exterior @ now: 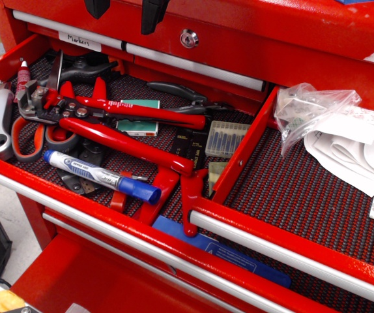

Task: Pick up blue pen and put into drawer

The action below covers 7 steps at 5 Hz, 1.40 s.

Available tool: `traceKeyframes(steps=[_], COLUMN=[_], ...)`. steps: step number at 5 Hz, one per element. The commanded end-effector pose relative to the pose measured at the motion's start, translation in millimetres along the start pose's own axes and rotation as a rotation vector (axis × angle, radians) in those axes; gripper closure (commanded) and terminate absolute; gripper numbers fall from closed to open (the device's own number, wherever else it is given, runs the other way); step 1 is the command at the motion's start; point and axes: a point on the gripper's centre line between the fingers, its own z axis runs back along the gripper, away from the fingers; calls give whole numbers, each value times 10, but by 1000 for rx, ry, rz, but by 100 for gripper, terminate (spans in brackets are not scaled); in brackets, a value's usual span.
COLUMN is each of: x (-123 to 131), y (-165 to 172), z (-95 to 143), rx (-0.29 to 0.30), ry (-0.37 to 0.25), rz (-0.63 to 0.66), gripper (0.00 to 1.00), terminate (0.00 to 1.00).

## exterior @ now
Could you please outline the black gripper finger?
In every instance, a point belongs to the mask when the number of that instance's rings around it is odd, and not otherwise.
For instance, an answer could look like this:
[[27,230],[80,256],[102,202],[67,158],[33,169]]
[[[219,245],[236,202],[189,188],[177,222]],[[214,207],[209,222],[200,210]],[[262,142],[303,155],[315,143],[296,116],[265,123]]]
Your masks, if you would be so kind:
[[109,9],[110,0],[84,0],[87,12],[95,19],[100,19]]
[[141,34],[150,35],[164,19],[169,0],[142,0]]

